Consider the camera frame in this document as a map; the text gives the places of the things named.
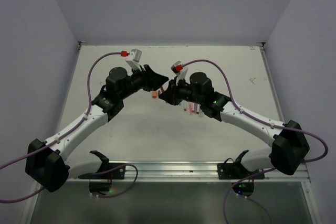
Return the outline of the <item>white dark red pen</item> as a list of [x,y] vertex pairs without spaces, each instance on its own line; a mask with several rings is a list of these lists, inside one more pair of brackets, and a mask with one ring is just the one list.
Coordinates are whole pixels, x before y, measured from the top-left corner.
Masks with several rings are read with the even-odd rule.
[[196,113],[196,114],[199,114],[199,107],[200,107],[200,106],[199,106],[198,104],[195,105],[195,113]]

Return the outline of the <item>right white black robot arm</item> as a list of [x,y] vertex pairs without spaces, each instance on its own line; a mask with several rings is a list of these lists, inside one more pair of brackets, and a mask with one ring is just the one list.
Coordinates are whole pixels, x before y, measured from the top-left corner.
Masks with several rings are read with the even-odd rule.
[[230,97],[216,92],[211,80],[202,72],[192,74],[189,83],[169,81],[168,88],[159,98],[170,105],[182,101],[196,103],[207,117],[234,125],[267,144],[266,148],[257,151],[243,151],[233,163],[224,166],[224,171],[237,178],[246,178],[268,168],[293,175],[310,149],[297,122],[283,123],[258,114],[249,118],[243,107],[235,108]]

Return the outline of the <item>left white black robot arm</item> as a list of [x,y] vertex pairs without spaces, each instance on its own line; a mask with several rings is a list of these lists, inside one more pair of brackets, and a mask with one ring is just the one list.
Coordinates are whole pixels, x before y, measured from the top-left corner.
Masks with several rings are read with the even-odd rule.
[[57,191],[70,177],[73,168],[66,164],[75,148],[99,127],[111,121],[124,107],[124,99],[144,90],[155,91],[168,77],[154,72],[149,65],[133,70],[110,70],[99,94],[90,100],[82,116],[45,141],[33,140],[27,150],[25,172],[49,192]]

